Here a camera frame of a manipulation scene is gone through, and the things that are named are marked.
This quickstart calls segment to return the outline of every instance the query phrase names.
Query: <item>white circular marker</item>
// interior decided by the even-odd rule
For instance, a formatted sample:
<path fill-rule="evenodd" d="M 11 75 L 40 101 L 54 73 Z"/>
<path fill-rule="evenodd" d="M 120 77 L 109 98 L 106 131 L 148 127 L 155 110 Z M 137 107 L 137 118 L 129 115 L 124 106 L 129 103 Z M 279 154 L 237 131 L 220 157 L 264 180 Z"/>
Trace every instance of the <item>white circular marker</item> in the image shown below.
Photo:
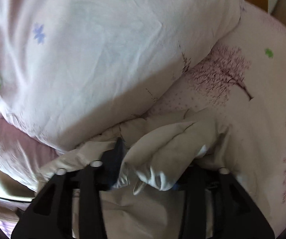
<path fill-rule="evenodd" d="M 100 167 L 102 165 L 103 165 L 103 163 L 101 161 L 93 161 L 90 163 L 91 167 Z"/>
<path fill-rule="evenodd" d="M 218 171 L 220 172 L 220 174 L 229 174 L 230 173 L 227 168 L 220 168 Z"/>
<path fill-rule="evenodd" d="M 66 170 L 63 169 L 63 168 L 60 168 L 60 169 L 56 170 L 56 175 L 64 175 L 66 173 L 67 173 Z"/>

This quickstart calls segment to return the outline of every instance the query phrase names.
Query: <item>bed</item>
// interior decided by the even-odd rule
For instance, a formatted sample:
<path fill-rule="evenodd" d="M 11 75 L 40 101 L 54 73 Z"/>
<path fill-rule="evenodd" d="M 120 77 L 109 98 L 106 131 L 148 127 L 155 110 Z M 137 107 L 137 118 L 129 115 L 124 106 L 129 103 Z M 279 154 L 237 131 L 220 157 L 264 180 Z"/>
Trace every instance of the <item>bed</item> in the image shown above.
<path fill-rule="evenodd" d="M 235 147 L 245 154 L 228 167 L 240 181 L 242 173 L 252 173 L 242 185 L 278 238 L 286 238 L 286 28 L 249 3 L 241 1 L 240 12 L 238 26 L 199 64 L 181 52 L 182 77 L 164 95 L 151 94 L 155 104 L 146 115 L 209 108 L 232 126 L 240 141 Z M 41 165 L 61 154 L 50 152 Z M 0 169 L 7 168 L 0 164 Z"/>

